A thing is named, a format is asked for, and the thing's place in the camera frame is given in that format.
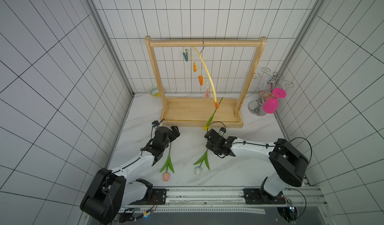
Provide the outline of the yellow wavy clothes hanger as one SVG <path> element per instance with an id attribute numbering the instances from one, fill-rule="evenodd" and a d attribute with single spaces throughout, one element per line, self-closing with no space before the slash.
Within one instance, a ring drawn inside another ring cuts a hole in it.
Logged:
<path id="1" fill-rule="evenodd" d="M 218 97 L 217 97 L 217 92 L 216 92 L 216 88 L 215 88 L 215 85 L 214 85 L 214 81 L 213 81 L 213 78 L 211 76 L 210 70 L 208 69 L 208 66 L 206 64 L 206 61 L 204 60 L 203 55 L 202 55 L 202 52 L 203 52 L 205 47 L 203 47 L 201 51 L 198 51 L 198 49 L 196 47 L 191 47 L 191 48 L 196 53 L 196 55 L 199 57 L 199 59 L 201 61 L 201 64 L 202 64 L 201 68 L 198 67 L 198 65 L 197 65 L 197 69 L 198 70 L 196 72 L 199 72 L 199 75 L 203 75 L 204 76 L 204 84 L 203 85 L 206 85 L 207 88 L 211 89 L 211 96 L 209 98 L 212 98 L 214 103 L 215 102 L 218 103 Z M 188 50 L 188 53 L 189 53 L 189 61 L 188 62 L 191 62 L 192 70 L 193 70 L 193 63 L 194 62 L 197 63 L 197 60 L 194 58 L 194 55 L 191 52 L 191 50 L 188 49 L 187 47 L 184 47 L 184 52 L 186 50 Z"/>

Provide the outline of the pink tulip flower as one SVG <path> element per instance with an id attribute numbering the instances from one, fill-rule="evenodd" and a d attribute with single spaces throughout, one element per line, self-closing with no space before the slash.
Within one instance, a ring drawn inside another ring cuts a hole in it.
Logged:
<path id="1" fill-rule="evenodd" d="M 170 143 L 170 149 L 168 152 L 167 160 L 163 165 L 162 169 L 160 170 L 160 173 L 162 173 L 163 175 L 164 182 L 168 182 L 170 180 L 171 174 L 169 173 L 169 171 L 171 171 L 172 173 L 175 172 L 174 166 L 172 163 L 172 158 L 171 158 L 171 151 L 172 151 L 172 143 Z"/>

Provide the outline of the white tulip flower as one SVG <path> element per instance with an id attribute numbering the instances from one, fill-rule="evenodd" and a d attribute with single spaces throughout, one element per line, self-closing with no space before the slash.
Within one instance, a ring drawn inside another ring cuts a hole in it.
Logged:
<path id="1" fill-rule="evenodd" d="M 202 168 L 202 165 L 205 164 L 206 168 L 210 171 L 211 168 L 210 168 L 210 164 L 209 164 L 209 158 L 208 158 L 208 149 L 206 149 L 206 151 L 204 152 L 204 154 L 200 157 L 199 160 L 197 160 L 195 163 L 194 163 L 194 166 L 195 167 L 195 175 L 196 176 L 199 176 L 202 172 L 203 172 L 203 168 Z"/>

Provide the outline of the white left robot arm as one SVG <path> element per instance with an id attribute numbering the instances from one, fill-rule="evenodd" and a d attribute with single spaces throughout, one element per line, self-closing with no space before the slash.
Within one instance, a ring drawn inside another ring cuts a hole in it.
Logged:
<path id="1" fill-rule="evenodd" d="M 107 225 L 127 205 L 156 205 L 159 200 L 154 195 L 153 184 L 139 179 L 138 175 L 154 166 L 179 136 L 177 126 L 157 127 L 155 136 L 141 148 L 136 157 L 112 170 L 100 169 L 81 201 L 80 210 Z"/>

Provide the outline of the pink clothespin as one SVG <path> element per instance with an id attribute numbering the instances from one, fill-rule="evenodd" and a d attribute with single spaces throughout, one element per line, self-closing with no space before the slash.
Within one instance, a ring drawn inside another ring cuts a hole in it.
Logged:
<path id="1" fill-rule="evenodd" d="M 211 96 L 211 89 L 210 88 L 207 88 L 207 91 L 205 93 L 205 97 L 208 98 Z"/>

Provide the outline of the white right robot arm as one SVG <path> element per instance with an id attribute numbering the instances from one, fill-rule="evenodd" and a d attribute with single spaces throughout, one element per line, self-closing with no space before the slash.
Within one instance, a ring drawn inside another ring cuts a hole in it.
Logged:
<path id="1" fill-rule="evenodd" d="M 311 158 L 297 150 L 290 141 L 278 139 L 272 143 L 257 143 L 229 136 L 224 138 L 214 129 L 205 134 L 206 148 L 220 158 L 252 158 L 261 160 L 274 168 L 266 176 L 259 193 L 261 196 L 277 197 L 285 188 L 301 187 Z"/>

